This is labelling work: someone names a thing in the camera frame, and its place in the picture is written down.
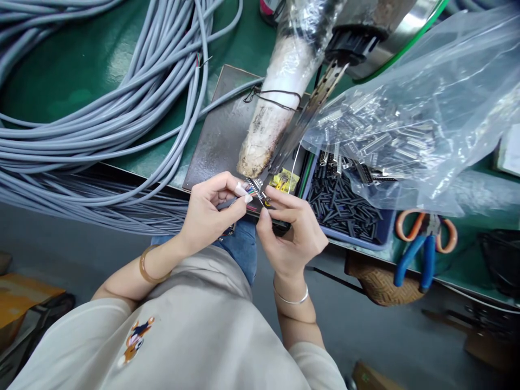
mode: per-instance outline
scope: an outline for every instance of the cartoon logo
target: cartoon logo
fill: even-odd
[[[122,367],[128,364],[136,355],[139,348],[142,347],[143,339],[146,332],[152,328],[154,317],[150,317],[143,325],[139,325],[139,321],[136,321],[132,327],[130,336],[126,339],[126,351],[118,361],[118,366]]]

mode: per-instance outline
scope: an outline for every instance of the orange-handled scissors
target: orange-handled scissors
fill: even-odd
[[[415,222],[412,226],[412,229],[411,229],[409,235],[406,235],[406,234],[404,234],[404,232],[402,230],[402,224],[404,223],[406,217],[408,215],[410,215],[411,213],[419,213],[419,215],[415,219]],[[426,213],[422,212],[419,209],[403,211],[401,214],[399,214],[399,217],[395,221],[395,233],[403,241],[406,241],[406,242],[414,241],[417,237],[417,234],[419,234],[419,230],[421,229],[425,216],[426,216]],[[439,219],[440,219],[441,223],[444,223],[444,225],[447,227],[448,234],[450,236],[448,239],[448,244],[445,247],[443,247],[441,231],[439,230],[439,232],[435,238],[435,249],[439,253],[448,254],[448,253],[452,252],[453,249],[455,249],[455,246],[457,245],[457,240],[458,240],[457,228],[455,227],[453,222],[451,222],[449,219],[446,219],[441,216],[439,216]]]

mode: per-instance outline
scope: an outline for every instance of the blue plastic tray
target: blue plastic tray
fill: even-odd
[[[303,199],[307,199],[307,195],[309,194],[310,187],[314,178],[314,170],[316,169],[316,163],[318,161],[318,156],[314,157],[313,165],[310,169],[309,180],[307,180],[307,184],[305,186],[305,191],[303,191]],[[373,251],[382,251],[386,249],[390,240],[393,236],[394,230],[394,222],[395,222],[395,214],[397,213],[395,210],[380,210],[382,219],[378,222],[378,227],[375,232],[375,236],[381,242],[380,245],[374,244],[372,242],[365,241],[361,238],[351,237],[345,233],[340,233],[334,229],[330,229],[328,227],[320,226],[321,230],[327,237],[331,237],[333,239],[337,239],[338,241],[343,241],[349,244],[357,245],[362,248],[370,249]]]

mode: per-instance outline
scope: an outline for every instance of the green workbench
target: green workbench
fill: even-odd
[[[233,19],[236,6],[236,0],[225,1],[215,12],[213,31],[221,29]],[[130,64],[147,7],[148,2],[127,0],[102,16],[60,29],[39,44],[12,72],[0,95],[0,111],[23,120],[49,122],[115,89]],[[242,19],[235,31],[210,44],[210,55],[213,57],[209,60],[210,74],[205,103],[211,101],[225,63],[256,75],[264,75],[275,38],[275,30],[260,18],[258,2],[245,1]],[[336,94],[351,85],[349,80],[344,80],[336,89]],[[140,141],[155,138],[180,125],[184,106],[185,97],[178,101],[175,109],[154,131]],[[170,183],[174,188],[182,188],[202,124],[201,121],[195,127],[184,149],[179,170]],[[163,160],[173,142],[174,138],[143,152],[106,162],[148,177]],[[487,159],[475,169],[488,171],[490,166],[491,161]],[[510,211],[518,215],[518,210]],[[476,234],[496,228],[517,229],[518,219],[512,223],[511,219],[490,219],[477,215],[452,220],[458,228],[459,245],[451,255],[438,255],[438,278],[491,299],[514,304],[492,286]],[[399,260],[405,248],[405,243],[396,238],[390,248],[383,252],[337,244],[392,263]],[[419,261],[413,264],[412,270],[420,270]]]

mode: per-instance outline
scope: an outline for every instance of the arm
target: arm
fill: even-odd
[[[216,206],[239,196],[229,208],[218,211]],[[229,172],[193,186],[186,219],[181,232],[165,244],[152,249],[145,257],[145,270],[153,279],[168,275],[177,264],[214,242],[230,225],[245,215],[246,204],[252,200],[242,182]],[[155,287],[139,270],[140,256],[116,271],[96,291],[92,300],[119,298],[135,309]]]
[[[281,297],[286,301],[299,302],[305,296],[305,265],[321,253],[328,240],[306,201],[272,187],[267,187],[265,191],[276,210],[262,210],[257,231],[269,262],[275,269],[273,284],[283,343],[287,350],[301,341],[324,349],[310,297],[301,304],[286,303]],[[292,229],[285,236],[276,237],[271,218],[290,222]]]

